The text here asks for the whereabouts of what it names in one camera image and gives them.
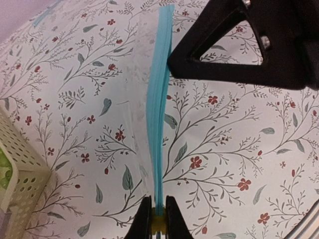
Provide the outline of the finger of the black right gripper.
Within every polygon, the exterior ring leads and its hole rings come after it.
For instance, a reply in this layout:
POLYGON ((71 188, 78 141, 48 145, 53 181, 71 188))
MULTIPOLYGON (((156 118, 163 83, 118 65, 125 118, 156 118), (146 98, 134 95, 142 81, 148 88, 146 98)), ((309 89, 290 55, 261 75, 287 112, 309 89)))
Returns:
POLYGON ((173 77, 299 90, 308 76, 290 0, 210 0, 167 60, 173 77))

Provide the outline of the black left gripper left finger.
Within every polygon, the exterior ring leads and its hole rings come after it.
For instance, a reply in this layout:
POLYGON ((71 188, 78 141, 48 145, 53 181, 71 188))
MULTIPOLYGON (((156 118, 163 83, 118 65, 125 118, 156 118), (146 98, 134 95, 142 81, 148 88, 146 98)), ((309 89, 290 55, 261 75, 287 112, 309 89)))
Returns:
POLYGON ((126 239, 151 239, 152 198, 144 197, 126 234, 126 239))

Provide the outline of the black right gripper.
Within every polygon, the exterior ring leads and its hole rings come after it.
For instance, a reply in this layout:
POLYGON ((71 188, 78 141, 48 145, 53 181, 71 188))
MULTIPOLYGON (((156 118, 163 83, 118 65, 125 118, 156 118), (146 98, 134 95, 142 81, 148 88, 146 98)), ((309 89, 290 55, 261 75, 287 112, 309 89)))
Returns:
POLYGON ((241 0, 262 53, 260 65, 239 70, 239 82, 289 90, 319 88, 319 2, 241 0))

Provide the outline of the clear blue zip top bag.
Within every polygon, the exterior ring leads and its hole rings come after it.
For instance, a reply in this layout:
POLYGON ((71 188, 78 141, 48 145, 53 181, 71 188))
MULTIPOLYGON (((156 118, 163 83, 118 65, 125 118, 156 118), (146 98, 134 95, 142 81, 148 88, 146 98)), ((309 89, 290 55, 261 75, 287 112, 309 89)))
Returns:
POLYGON ((130 107, 139 171, 151 200, 151 238, 165 236, 162 140, 174 5, 140 16, 132 59, 130 107))

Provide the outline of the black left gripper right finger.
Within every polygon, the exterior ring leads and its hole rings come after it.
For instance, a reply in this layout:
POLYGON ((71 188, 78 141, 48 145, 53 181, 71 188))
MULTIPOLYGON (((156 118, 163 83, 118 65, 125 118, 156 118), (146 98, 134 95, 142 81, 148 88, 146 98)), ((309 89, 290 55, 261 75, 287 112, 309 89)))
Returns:
POLYGON ((166 239, 193 239, 189 232, 176 199, 166 197, 166 239))

